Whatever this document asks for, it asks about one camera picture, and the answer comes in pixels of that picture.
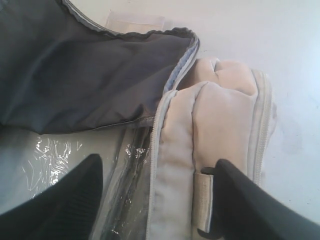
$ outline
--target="gray fabric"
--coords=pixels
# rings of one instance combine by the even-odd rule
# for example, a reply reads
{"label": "gray fabric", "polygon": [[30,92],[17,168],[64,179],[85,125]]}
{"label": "gray fabric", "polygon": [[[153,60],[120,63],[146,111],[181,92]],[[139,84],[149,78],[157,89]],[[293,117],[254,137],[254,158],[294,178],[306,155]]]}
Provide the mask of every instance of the gray fabric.
{"label": "gray fabric", "polygon": [[40,134],[150,124],[198,39],[185,28],[114,35],[69,11],[0,0],[0,123]]}

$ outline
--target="clear plastic sheet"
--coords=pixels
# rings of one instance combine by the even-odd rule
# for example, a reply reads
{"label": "clear plastic sheet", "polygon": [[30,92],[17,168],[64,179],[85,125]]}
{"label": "clear plastic sheet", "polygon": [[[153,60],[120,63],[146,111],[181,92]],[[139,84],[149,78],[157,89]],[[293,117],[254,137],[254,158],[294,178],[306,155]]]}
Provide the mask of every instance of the clear plastic sheet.
{"label": "clear plastic sheet", "polygon": [[61,135],[0,130],[0,214],[56,184],[90,154],[103,163],[103,197],[91,239],[144,235],[150,128],[114,127]]}

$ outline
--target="velcro strap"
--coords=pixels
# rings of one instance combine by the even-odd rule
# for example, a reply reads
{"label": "velcro strap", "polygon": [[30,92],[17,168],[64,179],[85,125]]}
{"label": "velcro strap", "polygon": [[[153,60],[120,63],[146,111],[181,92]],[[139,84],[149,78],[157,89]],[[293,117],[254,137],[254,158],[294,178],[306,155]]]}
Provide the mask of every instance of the velcro strap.
{"label": "velcro strap", "polygon": [[213,213],[214,176],[196,172],[194,174],[192,224],[209,233]]}

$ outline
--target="bag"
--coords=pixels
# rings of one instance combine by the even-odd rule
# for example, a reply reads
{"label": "bag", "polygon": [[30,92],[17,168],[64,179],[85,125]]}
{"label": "bag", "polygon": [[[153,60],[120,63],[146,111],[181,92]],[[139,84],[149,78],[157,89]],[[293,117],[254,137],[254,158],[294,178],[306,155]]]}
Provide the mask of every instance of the bag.
{"label": "bag", "polygon": [[279,236],[259,218],[239,230],[228,201],[247,222],[274,201],[257,187],[276,119],[264,73],[196,60],[186,28],[108,31],[68,0],[1,0],[0,23],[2,239]]}

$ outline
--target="white floor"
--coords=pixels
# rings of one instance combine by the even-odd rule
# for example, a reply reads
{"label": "white floor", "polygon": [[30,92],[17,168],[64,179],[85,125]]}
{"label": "white floor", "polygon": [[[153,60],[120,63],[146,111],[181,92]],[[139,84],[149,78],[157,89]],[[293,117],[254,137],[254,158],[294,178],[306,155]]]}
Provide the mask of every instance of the white floor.
{"label": "white floor", "polygon": [[199,57],[247,63],[268,73],[278,123],[265,156],[265,190],[320,224],[319,0],[73,0],[105,25],[110,10],[151,14],[188,27]]}

